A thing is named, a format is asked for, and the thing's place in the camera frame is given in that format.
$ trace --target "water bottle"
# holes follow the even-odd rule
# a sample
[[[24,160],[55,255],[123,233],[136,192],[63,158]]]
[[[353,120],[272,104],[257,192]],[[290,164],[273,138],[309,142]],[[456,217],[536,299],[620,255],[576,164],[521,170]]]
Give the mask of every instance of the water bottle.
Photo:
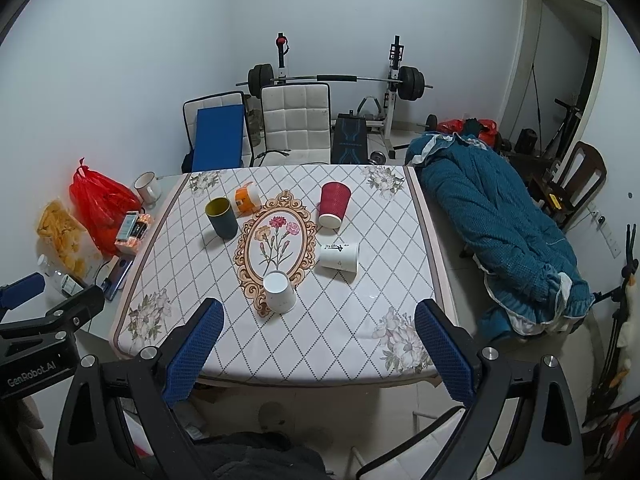
[[[66,272],[60,271],[44,254],[41,254],[38,258],[38,266],[42,272],[51,278],[56,290],[65,298],[71,298],[84,288],[80,281]]]

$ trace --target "bolt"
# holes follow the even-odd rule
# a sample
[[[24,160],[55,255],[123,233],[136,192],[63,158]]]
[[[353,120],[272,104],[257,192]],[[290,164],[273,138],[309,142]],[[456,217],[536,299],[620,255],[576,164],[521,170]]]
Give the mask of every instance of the bolt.
[[[553,355],[545,355],[542,358],[542,361],[544,362],[545,365],[547,365],[549,368],[555,368],[558,366],[558,359],[556,359]]]
[[[500,355],[498,354],[498,351],[491,346],[485,346],[482,349],[482,357],[489,359],[489,361],[495,361],[498,358],[498,355]]]
[[[90,368],[94,365],[94,363],[95,363],[94,355],[85,355],[80,361],[80,365],[82,366],[82,368]]]
[[[155,346],[145,346],[140,351],[140,357],[146,360],[153,359],[156,357],[156,354],[158,354],[158,349]]]

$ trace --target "oval frame design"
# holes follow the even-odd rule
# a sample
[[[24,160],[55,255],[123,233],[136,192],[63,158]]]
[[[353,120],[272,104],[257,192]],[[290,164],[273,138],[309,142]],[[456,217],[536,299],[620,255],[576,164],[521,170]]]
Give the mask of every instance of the oval frame design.
[[[271,312],[265,302],[262,276],[257,274],[249,260],[249,245],[254,239],[254,233],[261,222],[278,211],[292,215],[300,222],[302,247],[296,263],[287,271],[291,284],[296,287],[305,279],[305,271],[316,262],[316,232],[317,227],[311,220],[311,213],[303,205],[302,200],[294,198],[290,190],[278,193],[276,198],[268,199],[265,204],[244,223],[238,240],[238,248],[234,254],[234,263],[238,266],[238,280],[245,297],[253,300],[254,309],[260,317],[268,316]]]

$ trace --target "diamond pattern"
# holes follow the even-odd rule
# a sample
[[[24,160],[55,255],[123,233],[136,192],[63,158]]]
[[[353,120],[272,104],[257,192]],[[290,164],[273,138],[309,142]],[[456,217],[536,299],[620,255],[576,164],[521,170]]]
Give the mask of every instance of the diamond pattern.
[[[157,340],[133,341],[122,328],[118,337],[122,351],[160,344],[174,326],[186,322],[200,301],[213,297],[224,304],[225,326],[205,364],[206,376],[305,385],[407,380],[406,371],[386,369],[374,332],[390,309],[412,316],[417,301],[434,296],[433,279],[407,184],[393,195],[383,194],[372,184],[373,168],[242,168],[216,172],[208,188],[192,190],[187,182],[166,219],[152,227],[158,234],[142,272],[135,276],[129,301],[131,308],[137,308],[144,296],[166,290],[169,312]],[[403,170],[392,171],[404,179]],[[291,190],[314,218],[321,186],[332,180],[351,189],[351,201],[339,230],[318,230],[316,254],[322,243],[359,242],[358,273],[316,265],[296,286],[299,301],[291,312],[258,317],[252,300],[239,288],[233,263],[237,239],[224,242],[215,234],[204,214],[205,204],[252,181],[263,200]],[[246,219],[239,218],[240,225]],[[422,375],[432,373],[429,368]]]

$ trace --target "red paper cup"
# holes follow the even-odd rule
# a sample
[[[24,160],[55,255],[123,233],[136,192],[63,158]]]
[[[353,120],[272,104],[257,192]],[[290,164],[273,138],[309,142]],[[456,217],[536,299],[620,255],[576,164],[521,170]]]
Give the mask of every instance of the red paper cup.
[[[322,186],[320,197],[320,216],[318,222],[322,227],[338,229],[342,225],[344,212],[347,211],[351,189],[340,182],[327,182]]]

